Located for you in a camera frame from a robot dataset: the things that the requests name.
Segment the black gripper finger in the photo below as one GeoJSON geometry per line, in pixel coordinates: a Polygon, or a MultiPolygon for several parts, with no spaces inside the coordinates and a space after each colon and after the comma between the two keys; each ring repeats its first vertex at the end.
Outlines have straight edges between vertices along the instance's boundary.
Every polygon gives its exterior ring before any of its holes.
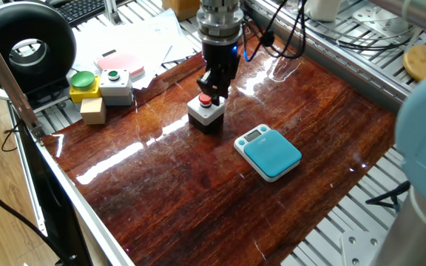
{"type": "Polygon", "coordinates": [[[215,106],[220,105],[220,98],[227,99],[229,96],[229,87],[234,76],[224,73],[215,73],[212,81],[213,96],[212,103],[215,106]]]}
{"type": "Polygon", "coordinates": [[[212,71],[209,69],[197,79],[197,85],[202,93],[208,96],[216,96],[217,90],[214,88],[212,71]]]}

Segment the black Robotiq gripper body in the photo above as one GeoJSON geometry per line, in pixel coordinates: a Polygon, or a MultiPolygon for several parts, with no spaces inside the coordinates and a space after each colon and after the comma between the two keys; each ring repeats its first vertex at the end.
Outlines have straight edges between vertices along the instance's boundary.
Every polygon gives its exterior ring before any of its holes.
{"type": "Polygon", "coordinates": [[[235,79],[239,66],[238,42],[227,45],[202,43],[206,71],[219,70],[229,79],[235,79]]]}

